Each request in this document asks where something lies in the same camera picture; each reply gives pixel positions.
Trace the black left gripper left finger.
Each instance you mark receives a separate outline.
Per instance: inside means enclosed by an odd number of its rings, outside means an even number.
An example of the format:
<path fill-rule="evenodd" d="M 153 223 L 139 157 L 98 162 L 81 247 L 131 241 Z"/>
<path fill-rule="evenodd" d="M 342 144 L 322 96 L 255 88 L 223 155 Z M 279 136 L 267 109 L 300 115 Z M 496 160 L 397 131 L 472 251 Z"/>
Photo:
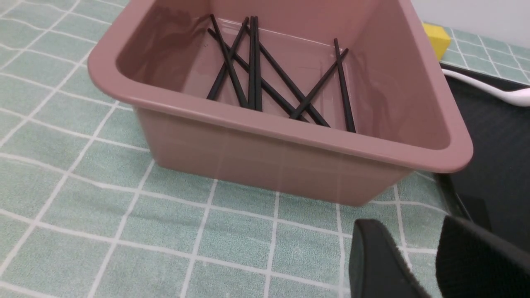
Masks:
<path fill-rule="evenodd" d="M 392 235 L 376 219 L 356 219 L 349 259 L 352 298 L 429 298 Z"/>

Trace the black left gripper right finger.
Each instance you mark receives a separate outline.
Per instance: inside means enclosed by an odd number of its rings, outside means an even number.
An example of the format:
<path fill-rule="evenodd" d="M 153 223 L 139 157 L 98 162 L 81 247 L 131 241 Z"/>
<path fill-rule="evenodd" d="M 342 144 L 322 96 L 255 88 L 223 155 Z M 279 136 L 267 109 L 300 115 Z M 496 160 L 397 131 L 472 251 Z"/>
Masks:
<path fill-rule="evenodd" d="M 443 219 L 436 254 L 443 298 L 528 298 L 529 254 L 462 218 Z"/>

